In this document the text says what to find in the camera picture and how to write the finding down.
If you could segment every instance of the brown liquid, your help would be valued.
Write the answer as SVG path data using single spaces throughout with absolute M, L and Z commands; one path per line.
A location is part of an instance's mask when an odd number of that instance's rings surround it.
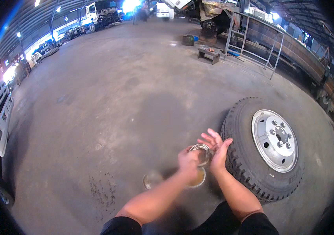
M 205 176 L 205 172 L 203 171 L 202 168 L 198 169 L 197 177 L 193 180 L 190 181 L 188 186 L 196 186 L 200 184 L 203 181 L 203 177 Z

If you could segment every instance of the worker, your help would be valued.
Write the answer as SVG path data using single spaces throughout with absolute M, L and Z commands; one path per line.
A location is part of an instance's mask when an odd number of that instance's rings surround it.
M 227 203 L 221 203 L 206 222 L 192 231 L 168 233 L 154 229 L 152 234 L 230 234 L 233 232 L 231 229 L 239 229 L 239 235 L 278 234 L 255 195 L 225 168 L 227 149 L 232 139 L 222 141 L 221 136 L 212 129 L 207 132 L 209 135 L 202 133 L 203 140 L 197 141 L 206 144 L 215 153 L 210 171 L 218 181 Z M 197 150 L 189 152 L 189 148 L 178 154 L 179 170 L 173 176 L 132 198 L 113 219 L 104 224 L 101 235 L 142 234 L 142 225 L 164 214 L 185 186 L 197 177 L 199 153 Z M 233 222 L 237 223 L 237 228 L 230 227 L 231 216 L 235 217 Z
M 147 22 L 147 18 L 148 18 L 148 4 L 147 4 L 147 2 L 143 2 L 141 12 L 142 12 L 142 20 Z
M 135 6 L 133 9 L 133 25 L 138 24 L 138 20 L 139 20 L 138 6 L 139 5 Z

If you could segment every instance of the truck wheel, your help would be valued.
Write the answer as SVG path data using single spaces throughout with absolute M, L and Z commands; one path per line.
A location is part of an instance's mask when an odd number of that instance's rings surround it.
M 215 32 L 217 26 L 212 20 L 200 21 L 201 28 L 207 32 Z
M 226 169 L 263 202 L 282 200 L 299 186 L 304 158 L 298 155 L 294 125 L 287 108 L 258 97 L 238 101 L 221 129 L 222 139 L 233 138 Z
M 0 178 L 0 199 L 8 209 L 14 205 L 14 196 L 11 189 L 2 178 Z
M 225 28 L 218 28 L 217 29 L 217 35 L 220 35 L 221 33 L 223 33 L 226 29 Z
M 326 110 L 329 106 L 329 100 L 327 97 L 321 96 L 318 100 L 319 105 Z
M 96 26 L 95 26 L 94 23 L 91 23 L 89 25 L 89 31 L 90 31 L 90 33 L 94 33 L 96 31 Z

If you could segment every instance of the bowl of liquid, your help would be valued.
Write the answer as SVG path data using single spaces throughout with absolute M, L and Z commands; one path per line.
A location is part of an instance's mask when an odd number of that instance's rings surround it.
M 198 167 L 197 169 L 197 177 L 190 181 L 187 185 L 188 188 L 196 188 L 203 184 L 206 179 L 206 171 L 203 167 Z

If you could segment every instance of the hand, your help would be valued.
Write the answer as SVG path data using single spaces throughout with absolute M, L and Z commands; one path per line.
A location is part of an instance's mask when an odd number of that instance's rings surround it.
M 192 146 L 187 147 L 178 154 L 179 158 L 179 171 L 186 175 L 187 181 L 191 181 L 197 177 L 198 171 L 198 150 L 189 152 Z
M 208 129 L 207 132 L 210 134 L 202 133 L 201 136 L 206 141 L 202 139 L 197 139 L 197 142 L 200 144 L 206 144 L 212 151 L 214 151 L 214 157 L 211 160 L 210 170 L 213 174 L 220 172 L 222 170 L 226 170 L 225 162 L 228 146 L 232 143 L 232 138 L 226 139 L 224 142 L 222 141 L 221 136 L 213 131 L 212 129 Z

